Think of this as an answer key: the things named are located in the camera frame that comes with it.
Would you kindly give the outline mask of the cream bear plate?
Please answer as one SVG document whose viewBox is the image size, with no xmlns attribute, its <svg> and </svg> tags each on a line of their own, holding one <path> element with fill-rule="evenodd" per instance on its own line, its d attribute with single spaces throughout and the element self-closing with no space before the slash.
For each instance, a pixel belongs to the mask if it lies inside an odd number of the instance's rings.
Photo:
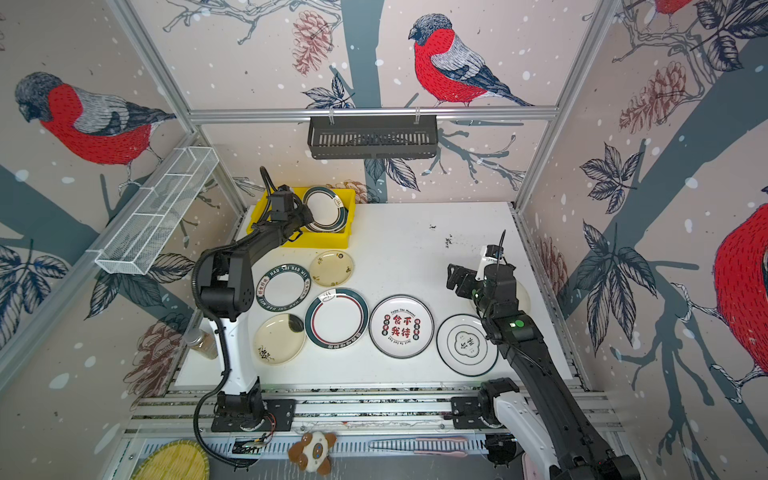
<svg viewBox="0 0 768 480">
<path fill-rule="evenodd" d="M 516 296 L 518 300 L 518 309 L 525 312 L 526 314 L 530 314 L 531 312 L 531 299 L 530 295 L 525 288 L 525 285 L 518 281 L 516 285 Z"/>
</svg>

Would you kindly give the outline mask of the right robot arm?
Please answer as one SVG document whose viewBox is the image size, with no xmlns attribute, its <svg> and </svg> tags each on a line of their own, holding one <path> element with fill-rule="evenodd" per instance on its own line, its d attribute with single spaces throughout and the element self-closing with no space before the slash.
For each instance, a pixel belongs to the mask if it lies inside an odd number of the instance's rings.
<svg viewBox="0 0 768 480">
<path fill-rule="evenodd" d="M 640 478 L 633 459 L 614 452 L 565 384 L 543 334 L 519 305 L 515 268 L 503 252 L 487 245 L 477 269 L 447 267 L 447 288 L 473 303 L 486 339 L 520 378 L 482 384 L 484 420 L 505 427 L 546 479 Z"/>
</svg>

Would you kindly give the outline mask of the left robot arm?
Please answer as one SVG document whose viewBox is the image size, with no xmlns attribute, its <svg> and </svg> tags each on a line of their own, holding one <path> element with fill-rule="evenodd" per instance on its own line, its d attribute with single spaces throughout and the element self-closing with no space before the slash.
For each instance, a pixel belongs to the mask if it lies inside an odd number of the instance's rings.
<svg viewBox="0 0 768 480">
<path fill-rule="evenodd" d="M 266 407 L 259 376 L 252 371 L 247 322 L 239 319 L 251 310 L 256 298 L 252 268 L 313 221 L 309 207 L 286 185 L 270 193 L 267 200 L 265 219 L 244 238 L 204 251 L 191 277 L 195 304 L 209 321 L 219 352 L 221 380 L 211 392 L 216 411 L 256 423 L 266 415 Z"/>
</svg>

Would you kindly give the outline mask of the white green cloud plate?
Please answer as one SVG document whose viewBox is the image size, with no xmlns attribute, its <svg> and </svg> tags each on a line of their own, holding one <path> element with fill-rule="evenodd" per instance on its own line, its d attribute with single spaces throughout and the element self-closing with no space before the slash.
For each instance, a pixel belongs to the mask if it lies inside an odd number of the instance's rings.
<svg viewBox="0 0 768 480">
<path fill-rule="evenodd" d="M 497 347 L 486 339 L 481 319 L 469 314 L 453 315 L 443 321 L 436 345 L 443 363 L 465 377 L 487 374 L 498 360 Z"/>
</svg>

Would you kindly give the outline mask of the small cream patterned plate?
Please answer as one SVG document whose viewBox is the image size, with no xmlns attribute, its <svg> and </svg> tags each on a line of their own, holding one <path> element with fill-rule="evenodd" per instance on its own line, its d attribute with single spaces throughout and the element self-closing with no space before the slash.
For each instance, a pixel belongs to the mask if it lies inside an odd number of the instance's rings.
<svg viewBox="0 0 768 480">
<path fill-rule="evenodd" d="M 354 269 L 354 261 L 348 253 L 330 250 L 320 253 L 311 262 L 309 273 L 317 285 L 333 288 L 346 283 Z"/>
</svg>

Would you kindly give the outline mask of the dark green lettered rim plate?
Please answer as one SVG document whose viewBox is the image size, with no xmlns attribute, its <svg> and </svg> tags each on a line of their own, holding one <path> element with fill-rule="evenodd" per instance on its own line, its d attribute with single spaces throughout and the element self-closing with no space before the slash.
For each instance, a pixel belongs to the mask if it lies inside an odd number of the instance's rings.
<svg viewBox="0 0 768 480">
<path fill-rule="evenodd" d="M 267 271 L 256 284 L 256 302 L 270 312 L 288 311 L 307 297 L 309 272 L 297 264 L 282 264 Z"/>
</svg>

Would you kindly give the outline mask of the black hanging basket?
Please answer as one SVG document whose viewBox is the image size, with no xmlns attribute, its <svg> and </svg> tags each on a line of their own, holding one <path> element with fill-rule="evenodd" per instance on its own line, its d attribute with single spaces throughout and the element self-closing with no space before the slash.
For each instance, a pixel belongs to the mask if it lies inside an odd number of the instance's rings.
<svg viewBox="0 0 768 480">
<path fill-rule="evenodd" d="M 435 116 L 316 117 L 307 145 L 316 160 L 428 159 L 438 152 Z"/>
</svg>

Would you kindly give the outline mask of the red characters white plate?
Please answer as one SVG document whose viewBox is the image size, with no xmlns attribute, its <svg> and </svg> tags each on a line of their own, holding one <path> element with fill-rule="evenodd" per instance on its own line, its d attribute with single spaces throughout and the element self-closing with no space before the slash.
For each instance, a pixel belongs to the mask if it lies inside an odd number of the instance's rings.
<svg viewBox="0 0 768 480">
<path fill-rule="evenodd" d="M 380 301 L 369 316 L 374 347 L 394 359 L 410 359 L 430 345 L 436 332 L 429 308 L 410 295 L 392 295 Z"/>
</svg>

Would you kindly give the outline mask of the large green red rimmed plate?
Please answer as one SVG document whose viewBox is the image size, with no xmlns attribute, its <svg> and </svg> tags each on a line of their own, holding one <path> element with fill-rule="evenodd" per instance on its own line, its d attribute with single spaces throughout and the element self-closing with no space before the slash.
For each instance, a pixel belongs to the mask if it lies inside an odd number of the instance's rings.
<svg viewBox="0 0 768 480">
<path fill-rule="evenodd" d="M 329 289 L 318 295 L 305 314 L 305 332 L 318 347 L 337 350 L 359 340 L 367 331 L 367 302 L 355 290 Z"/>
</svg>

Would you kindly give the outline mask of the cream plate with dark spot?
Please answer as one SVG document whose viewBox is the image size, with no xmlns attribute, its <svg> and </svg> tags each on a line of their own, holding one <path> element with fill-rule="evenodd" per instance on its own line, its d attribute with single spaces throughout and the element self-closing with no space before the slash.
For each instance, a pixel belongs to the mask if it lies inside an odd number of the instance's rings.
<svg viewBox="0 0 768 480">
<path fill-rule="evenodd" d="M 304 321 L 288 313 L 266 320 L 253 336 L 252 346 L 257 360 L 279 365 L 294 359 L 306 341 Z"/>
</svg>

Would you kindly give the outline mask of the spice jar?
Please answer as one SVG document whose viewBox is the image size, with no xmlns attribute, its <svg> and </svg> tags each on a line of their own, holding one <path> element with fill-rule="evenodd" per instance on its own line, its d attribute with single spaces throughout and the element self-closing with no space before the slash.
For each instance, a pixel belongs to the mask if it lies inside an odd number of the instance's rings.
<svg viewBox="0 0 768 480">
<path fill-rule="evenodd" d="M 184 335 L 183 340 L 187 346 L 200 353 L 207 359 L 216 359 L 218 357 L 218 347 L 214 335 L 198 327 L 189 329 Z"/>
</svg>

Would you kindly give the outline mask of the pink chopsticks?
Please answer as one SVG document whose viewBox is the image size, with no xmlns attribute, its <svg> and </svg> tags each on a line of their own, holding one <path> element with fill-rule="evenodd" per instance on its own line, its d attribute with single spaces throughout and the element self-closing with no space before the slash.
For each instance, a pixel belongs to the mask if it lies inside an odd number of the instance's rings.
<svg viewBox="0 0 768 480">
<path fill-rule="evenodd" d="M 465 458 L 469 440 L 465 437 L 408 437 L 372 440 L 367 447 L 372 451 L 399 452 L 412 455 Z"/>
</svg>

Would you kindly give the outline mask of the panda plush toy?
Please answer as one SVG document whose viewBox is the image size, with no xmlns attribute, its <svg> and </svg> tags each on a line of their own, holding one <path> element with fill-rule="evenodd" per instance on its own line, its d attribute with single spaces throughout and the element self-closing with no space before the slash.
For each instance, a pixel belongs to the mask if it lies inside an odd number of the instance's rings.
<svg viewBox="0 0 768 480">
<path fill-rule="evenodd" d="M 330 450 L 336 442 L 337 436 L 333 433 L 305 433 L 288 450 L 289 461 L 296 464 L 302 472 L 329 475 L 332 471 Z"/>
</svg>

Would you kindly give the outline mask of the yellow bamboo mat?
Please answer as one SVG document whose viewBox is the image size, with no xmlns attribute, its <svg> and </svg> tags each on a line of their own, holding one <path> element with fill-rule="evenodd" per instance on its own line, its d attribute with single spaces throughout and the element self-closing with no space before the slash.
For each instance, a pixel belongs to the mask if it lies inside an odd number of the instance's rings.
<svg viewBox="0 0 768 480">
<path fill-rule="evenodd" d="M 210 463 L 202 447 L 191 440 L 170 442 L 152 453 L 131 480 L 208 480 Z"/>
</svg>

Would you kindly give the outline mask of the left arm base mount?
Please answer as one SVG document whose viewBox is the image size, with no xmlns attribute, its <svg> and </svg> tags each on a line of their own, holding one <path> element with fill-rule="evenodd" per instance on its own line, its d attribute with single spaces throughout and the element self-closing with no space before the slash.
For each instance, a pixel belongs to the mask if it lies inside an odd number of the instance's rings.
<svg viewBox="0 0 768 480">
<path fill-rule="evenodd" d="M 264 400 L 260 391 L 219 392 L 211 430 L 216 433 L 287 432 L 291 430 L 295 410 L 295 400 Z"/>
</svg>

